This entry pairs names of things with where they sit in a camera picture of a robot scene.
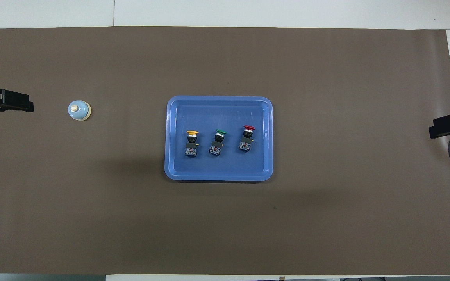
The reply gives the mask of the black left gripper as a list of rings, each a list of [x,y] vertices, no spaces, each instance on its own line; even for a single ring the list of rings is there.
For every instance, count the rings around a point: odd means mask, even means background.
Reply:
[[[30,102],[29,95],[0,89],[0,111],[7,110],[34,112],[34,103]]]

